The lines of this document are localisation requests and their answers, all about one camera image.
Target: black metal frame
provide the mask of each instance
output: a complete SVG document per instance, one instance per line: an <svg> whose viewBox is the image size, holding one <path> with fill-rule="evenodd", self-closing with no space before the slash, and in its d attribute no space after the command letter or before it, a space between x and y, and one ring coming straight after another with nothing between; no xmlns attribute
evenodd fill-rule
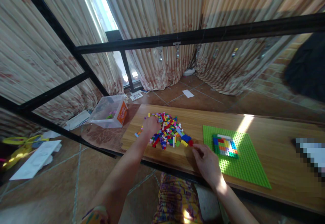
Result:
<svg viewBox="0 0 325 224"><path fill-rule="evenodd" d="M82 81L85 81L88 78L94 82L103 96L109 96L108 92L100 83L99 79L96 77L90 66L87 64L82 54L120 51L129 78L130 88L132 91L134 91L134 84L132 83L132 77L130 74L125 50L154 48L158 46L173 46L173 43L175 42L180 42L181 45L188 45L325 31L325 13L319 13L313 15L297 16L131 40L121 40L121 37L118 35L119 31L112 31L110 34L107 33L109 43L76 47L58 20L55 18L53 13L50 11L46 3L43 0L31 1L38 8L38 10L41 12L41 14L44 16L44 18L47 20L47 22L50 24L62 42L66 45L68 50L75 57L76 61L80 64L85 72L21 105L17 105L14 102L0 96L0 107L111 157L122 156L123 154L95 147L86 142L82 137L63 129L62 127L32 112L36 108L47 103L51 99L62 94L73 86L81 83ZM161 166L149 161L142 160L141 163L168 174L207 186L207 183L201 177ZM233 190L241 198L253 200L263 206L266 206L267 208L276 210L293 218L299 218L300 220L308 223L324 218L319 214L293 207L284 203L279 203L277 201L246 191L242 191L236 188L233 188Z"/></svg>

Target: wooden tabletop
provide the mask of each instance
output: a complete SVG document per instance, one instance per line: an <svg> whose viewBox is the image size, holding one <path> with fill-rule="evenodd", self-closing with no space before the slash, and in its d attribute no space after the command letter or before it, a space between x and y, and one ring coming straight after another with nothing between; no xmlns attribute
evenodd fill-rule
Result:
<svg viewBox="0 0 325 224"><path fill-rule="evenodd" d="M323 129L314 124L142 104L122 137L122 149L128 149L148 113L166 112L177 116L184 132L195 143L203 144L202 125L228 130L246 131L262 163L272 189L224 175L232 187L274 199L299 208L325 214L325 194L320 180L303 162L291 143L294 138L319 138L324 140ZM148 145L144 159L184 172L199 175L191 147L153 148Z"/></svg>

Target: green lego baseplate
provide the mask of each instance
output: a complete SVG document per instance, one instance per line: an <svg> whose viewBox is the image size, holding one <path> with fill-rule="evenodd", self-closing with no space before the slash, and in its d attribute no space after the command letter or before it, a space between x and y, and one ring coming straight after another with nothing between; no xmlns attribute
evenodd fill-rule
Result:
<svg viewBox="0 0 325 224"><path fill-rule="evenodd" d="M272 189L249 134L203 125L204 144L212 151L214 134L231 137L238 150L238 159L218 154L222 173Z"/></svg>

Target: plastic storage box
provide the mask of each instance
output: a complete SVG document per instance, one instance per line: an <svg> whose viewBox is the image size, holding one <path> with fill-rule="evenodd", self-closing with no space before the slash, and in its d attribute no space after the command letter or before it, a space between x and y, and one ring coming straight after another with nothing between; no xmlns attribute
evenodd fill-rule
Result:
<svg viewBox="0 0 325 224"><path fill-rule="evenodd" d="M124 102L124 95L102 97L88 119L102 128L122 127L128 108Z"/></svg>

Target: yellow lego brick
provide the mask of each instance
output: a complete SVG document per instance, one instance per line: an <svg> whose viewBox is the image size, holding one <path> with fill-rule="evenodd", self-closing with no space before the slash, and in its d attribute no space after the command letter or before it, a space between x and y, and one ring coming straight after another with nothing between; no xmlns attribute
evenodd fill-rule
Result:
<svg viewBox="0 0 325 224"><path fill-rule="evenodd" d="M185 147L188 146L187 142L185 142L184 140L181 140L181 144L182 144L182 145L185 145Z"/></svg>

